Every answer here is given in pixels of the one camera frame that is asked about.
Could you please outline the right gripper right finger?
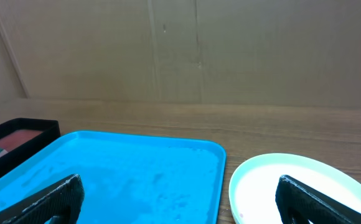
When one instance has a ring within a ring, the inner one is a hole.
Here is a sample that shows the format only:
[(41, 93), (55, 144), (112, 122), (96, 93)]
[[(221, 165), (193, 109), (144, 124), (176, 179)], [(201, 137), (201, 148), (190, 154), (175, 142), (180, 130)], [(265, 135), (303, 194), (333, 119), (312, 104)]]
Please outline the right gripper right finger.
[(284, 224), (361, 224), (361, 213), (289, 175), (279, 178), (275, 201)]

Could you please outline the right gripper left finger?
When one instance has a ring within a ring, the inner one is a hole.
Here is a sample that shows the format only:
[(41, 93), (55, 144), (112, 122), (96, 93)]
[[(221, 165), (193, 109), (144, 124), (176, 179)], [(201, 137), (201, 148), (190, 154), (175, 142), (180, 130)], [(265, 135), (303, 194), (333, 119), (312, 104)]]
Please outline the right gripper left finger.
[(71, 174), (0, 211), (0, 224), (75, 224), (85, 191), (78, 174)]

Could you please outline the light blue plate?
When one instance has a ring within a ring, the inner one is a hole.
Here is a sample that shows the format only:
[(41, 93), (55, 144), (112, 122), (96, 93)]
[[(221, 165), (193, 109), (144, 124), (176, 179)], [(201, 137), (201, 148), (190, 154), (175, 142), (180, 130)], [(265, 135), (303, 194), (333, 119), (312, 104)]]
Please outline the light blue plate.
[(275, 193), (279, 178), (289, 175), (361, 213), (361, 183), (323, 162), (294, 154), (270, 153), (240, 164), (229, 183), (236, 223), (281, 223)]

